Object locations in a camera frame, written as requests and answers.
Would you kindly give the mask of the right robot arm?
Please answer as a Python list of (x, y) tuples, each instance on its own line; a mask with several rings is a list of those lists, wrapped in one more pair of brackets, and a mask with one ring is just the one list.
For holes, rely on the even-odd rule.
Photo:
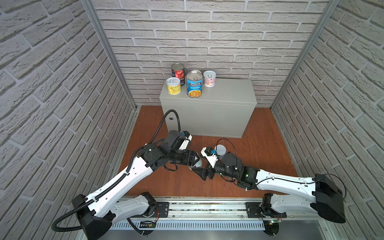
[(266, 217), (279, 218), (286, 212), (298, 211), (316, 213), (333, 223), (346, 222), (343, 192), (326, 174), (316, 174), (313, 178), (274, 174), (245, 166), (231, 152), (219, 159), (210, 148), (203, 149), (202, 155), (208, 161), (205, 167), (198, 157), (189, 160), (188, 165), (203, 180), (218, 175), (247, 191), (267, 191), (260, 205)]

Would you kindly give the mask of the red tomato can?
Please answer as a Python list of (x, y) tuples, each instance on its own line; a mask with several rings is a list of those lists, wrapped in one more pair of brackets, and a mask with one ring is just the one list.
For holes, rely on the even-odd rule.
[(171, 65), (172, 76), (180, 80), (181, 86), (185, 84), (185, 66), (181, 63), (174, 63)]

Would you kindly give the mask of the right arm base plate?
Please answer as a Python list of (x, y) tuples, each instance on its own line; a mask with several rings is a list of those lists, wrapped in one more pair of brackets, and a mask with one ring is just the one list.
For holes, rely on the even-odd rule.
[(286, 218), (286, 213), (278, 213), (268, 204), (259, 202), (245, 203), (248, 218)]

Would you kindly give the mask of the yellow labelled can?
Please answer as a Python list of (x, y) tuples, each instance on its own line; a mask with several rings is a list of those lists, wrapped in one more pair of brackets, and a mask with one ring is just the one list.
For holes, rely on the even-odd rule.
[(169, 94), (178, 95), (181, 92), (181, 81), (177, 77), (171, 77), (166, 80)]

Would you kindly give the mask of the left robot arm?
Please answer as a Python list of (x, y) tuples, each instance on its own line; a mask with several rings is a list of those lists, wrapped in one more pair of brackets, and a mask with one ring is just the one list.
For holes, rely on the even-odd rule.
[(192, 135), (187, 131), (170, 131), (164, 140), (140, 147), (130, 164), (91, 194), (77, 195), (72, 200), (80, 227), (89, 240), (102, 237), (113, 224), (133, 216), (151, 214), (156, 205), (148, 193), (142, 193), (125, 203), (120, 199), (142, 179), (167, 163), (193, 167), (199, 154), (188, 150)]

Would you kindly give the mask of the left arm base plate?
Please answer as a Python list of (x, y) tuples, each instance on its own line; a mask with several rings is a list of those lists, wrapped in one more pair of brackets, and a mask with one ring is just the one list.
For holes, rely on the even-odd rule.
[(169, 214), (169, 202), (156, 202), (143, 215), (135, 215), (133, 218), (167, 218)]

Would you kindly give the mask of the blue soup can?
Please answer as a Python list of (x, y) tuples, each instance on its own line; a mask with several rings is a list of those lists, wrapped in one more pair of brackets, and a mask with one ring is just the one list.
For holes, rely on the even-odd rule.
[(199, 98), (203, 90), (203, 74), (191, 73), (187, 74), (187, 95), (190, 98)]

